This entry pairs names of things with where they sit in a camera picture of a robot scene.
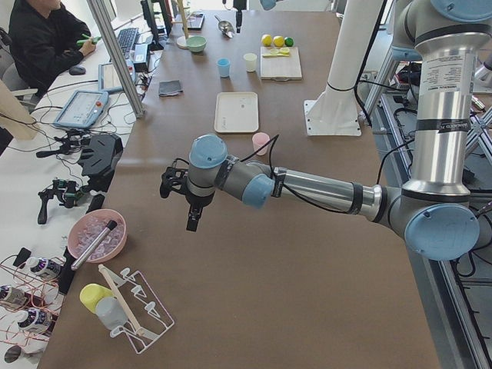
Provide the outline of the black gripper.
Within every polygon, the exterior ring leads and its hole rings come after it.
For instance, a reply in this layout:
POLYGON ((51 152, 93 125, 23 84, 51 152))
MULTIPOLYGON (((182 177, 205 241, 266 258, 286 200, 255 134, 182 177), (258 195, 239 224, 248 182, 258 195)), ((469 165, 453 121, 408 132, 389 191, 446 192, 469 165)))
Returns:
POLYGON ((167 198, 172 191, 184 195, 187 202, 193 206, 188 211, 186 230, 197 231, 201 218, 201 208, 208 206, 212 202, 214 195, 210 194, 202 197, 193 194, 187 186, 188 169, 178 168, 178 161, 182 161, 187 165, 189 164, 183 158, 175 158, 173 160, 172 164, 166 168, 161 176, 160 196, 161 198, 167 198))
POLYGON ((236 32, 240 33, 242 26, 242 11, 246 9, 246 0, 234 0, 233 8, 236 10, 236 32))

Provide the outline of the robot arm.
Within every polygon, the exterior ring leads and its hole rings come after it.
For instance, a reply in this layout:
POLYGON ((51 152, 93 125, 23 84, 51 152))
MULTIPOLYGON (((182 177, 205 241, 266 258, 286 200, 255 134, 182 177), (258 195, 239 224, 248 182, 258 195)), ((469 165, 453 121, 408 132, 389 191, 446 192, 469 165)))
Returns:
MULTIPOLYGON (((247 0, 234 0, 233 8, 236 11, 235 14, 235 23, 236 23, 236 32, 241 32, 242 19, 243 19, 243 11, 247 8, 247 0)), ((268 11, 276 6, 278 0, 260 0, 261 7, 268 11)))
POLYGON ((394 54, 416 51, 422 58, 411 178, 400 188, 246 163, 209 134, 194 140, 186 169, 166 169, 160 194, 186 197, 190 231, 217 190, 255 208, 270 196, 291 193, 326 211, 359 214, 382 224, 428 259, 459 258, 480 235, 462 172, 477 52, 490 37, 489 1, 398 2, 394 54))

